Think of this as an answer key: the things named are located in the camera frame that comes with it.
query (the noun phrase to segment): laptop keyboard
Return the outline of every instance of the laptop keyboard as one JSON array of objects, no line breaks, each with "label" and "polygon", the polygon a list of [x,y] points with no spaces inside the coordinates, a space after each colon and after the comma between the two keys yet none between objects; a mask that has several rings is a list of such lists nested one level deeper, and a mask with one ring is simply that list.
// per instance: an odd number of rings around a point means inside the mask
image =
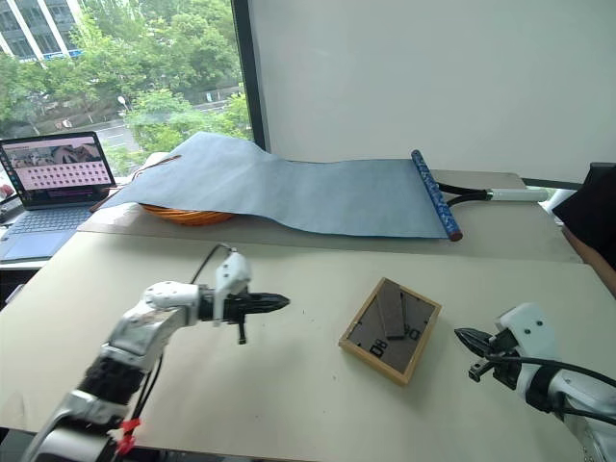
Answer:
[{"label": "laptop keyboard", "polygon": [[7,234],[33,233],[37,231],[63,231],[76,229],[90,217],[90,210],[83,207],[67,209],[36,210],[17,221]]}]

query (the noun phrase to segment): desk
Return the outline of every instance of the desk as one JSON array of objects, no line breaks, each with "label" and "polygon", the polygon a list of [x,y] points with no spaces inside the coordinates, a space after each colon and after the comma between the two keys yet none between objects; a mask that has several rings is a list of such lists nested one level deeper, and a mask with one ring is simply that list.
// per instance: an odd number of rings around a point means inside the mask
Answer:
[{"label": "desk", "polygon": [[[513,173],[451,170],[433,173],[437,181],[464,188],[525,187]],[[149,215],[136,204],[100,210],[80,230],[203,241],[581,263],[552,217],[536,203],[468,202],[452,210],[464,233],[462,241],[457,243],[438,239],[327,236],[256,217],[235,217],[213,226],[178,226]]]},{"label": "desk", "polygon": [[[81,380],[148,285],[188,280],[212,243],[77,233],[0,315],[0,425],[37,431]],[[589,267],[463,256],[239,245],[251,290],[292,304],[235,326],[177,332],[138,444],[322,461],[578,461],[554,417],[486,377],[453,328],[495,331],[523,301],[544,308],[562,357],[616,375],[616,301]],[[213,280],[217,262],[204,271]],[[337,347],[381,276],[443,304],[411,383],[400,388]]]}]

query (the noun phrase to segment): laptop screen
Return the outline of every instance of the laptop screen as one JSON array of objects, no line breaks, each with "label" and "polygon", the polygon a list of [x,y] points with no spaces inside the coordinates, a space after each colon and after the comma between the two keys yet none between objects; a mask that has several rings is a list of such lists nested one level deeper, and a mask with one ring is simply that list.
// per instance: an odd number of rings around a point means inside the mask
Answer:
[{"label": "laptop screen", "polygon": [[0,162],[26,208],[97,202],[116,185],[93,132],[0,141]]}]

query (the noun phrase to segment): orange basket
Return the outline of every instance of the orange basket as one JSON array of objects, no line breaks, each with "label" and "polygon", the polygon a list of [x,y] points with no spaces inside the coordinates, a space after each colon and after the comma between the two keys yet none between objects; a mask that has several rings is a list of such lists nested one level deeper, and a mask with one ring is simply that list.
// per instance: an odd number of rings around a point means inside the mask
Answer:
[{"label": "orange basket", "polygon": [[185,224],[187,226],[202,226],[204,224],[215,224],[226,221],[234,214],[223,212],[199,212],[194,210],[178,210],[158,207],[156,205],[140,204],[143,209],[156,217],[168,219],[174,223]]}]

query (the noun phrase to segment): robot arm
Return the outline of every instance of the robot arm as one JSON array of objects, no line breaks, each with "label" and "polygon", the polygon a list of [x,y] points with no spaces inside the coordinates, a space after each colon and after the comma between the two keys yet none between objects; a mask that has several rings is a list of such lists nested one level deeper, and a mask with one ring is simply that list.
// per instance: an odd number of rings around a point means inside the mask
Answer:
[{"label": "robot arm", "polygon": [[126,312],[76,390],[70,392],[26,449],[22,462],[103,462],[113,458],[116,441],[109,430],[128,415],[128,402],[152,371],[177,329],[197,321],[227,321],[240,327],[245,343],[247,314],[283,308],[289,300],[276,294],[250,294],[250,269],[233,251],[220,267],[221,290],[166,281],[143,293]]},{"label": "robot arm", "polygon": [[455,330],[462,343],[481,357],[471,366],[469,377],[478,382],[494,370],[493,376],[528,404],[565,423],[581,443],[585,461],[615,462],[616,426],[588,415],[616,418],[616,388],[608,384],[613,380],[575,366],[577,372],[563,369],[571,365],[558,362],[554,332],[536,304],[507,311],[497,319],[497,328],[496,335],[472,328]]}]

